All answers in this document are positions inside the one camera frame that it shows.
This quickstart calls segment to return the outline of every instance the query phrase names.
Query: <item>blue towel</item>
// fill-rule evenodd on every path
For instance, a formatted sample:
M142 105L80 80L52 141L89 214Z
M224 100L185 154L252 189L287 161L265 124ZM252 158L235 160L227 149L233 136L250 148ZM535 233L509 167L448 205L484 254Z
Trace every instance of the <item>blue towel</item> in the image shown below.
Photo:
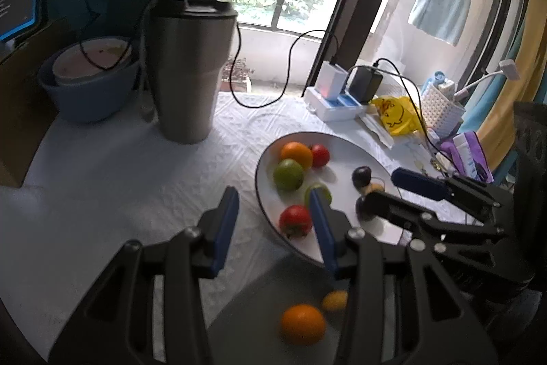
M466 25L470 5L471 0L416 0L409 24L456 46Z

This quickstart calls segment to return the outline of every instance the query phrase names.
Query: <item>black lid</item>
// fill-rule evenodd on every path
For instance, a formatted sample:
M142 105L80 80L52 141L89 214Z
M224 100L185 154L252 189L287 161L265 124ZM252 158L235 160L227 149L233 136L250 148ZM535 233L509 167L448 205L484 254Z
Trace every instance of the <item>black lid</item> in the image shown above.
M220 19L236 17L230 0L156 0L152 16L166 18Z

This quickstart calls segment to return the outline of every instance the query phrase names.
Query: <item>stainless steel tumbler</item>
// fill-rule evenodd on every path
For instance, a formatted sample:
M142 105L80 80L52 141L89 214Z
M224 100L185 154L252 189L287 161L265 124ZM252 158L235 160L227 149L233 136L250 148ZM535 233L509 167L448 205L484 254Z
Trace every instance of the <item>stainless steel tumbler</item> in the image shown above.
M144 21L145 66L170 140L209 135L237 12L230 0L155 0Z

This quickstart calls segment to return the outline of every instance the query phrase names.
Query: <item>black power adapter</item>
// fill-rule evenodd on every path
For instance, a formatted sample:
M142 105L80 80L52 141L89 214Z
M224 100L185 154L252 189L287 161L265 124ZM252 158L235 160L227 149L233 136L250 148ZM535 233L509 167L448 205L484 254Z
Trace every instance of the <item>black power adapter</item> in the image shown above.
M366 65L354 68L355 76L351 82L348 93L361 104L368 104L376 94L384 77L374 67Z

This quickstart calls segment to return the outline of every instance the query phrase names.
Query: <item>lime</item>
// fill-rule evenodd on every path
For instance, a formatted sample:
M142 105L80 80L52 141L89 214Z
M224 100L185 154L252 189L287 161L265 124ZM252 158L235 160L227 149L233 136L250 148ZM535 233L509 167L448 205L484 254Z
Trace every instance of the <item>lime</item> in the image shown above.
M304 182L304 169L294 160L281 161L273 171L273 181L278 189L293 191Z
M328 187L326 187L323 183L313 183L310 187L306 189L306 192L304 193L304 205L309 208L310 207L310 193L314 189L320 189L325 194L326 200L331 204L333 202L333 196L330 193L330 190Z

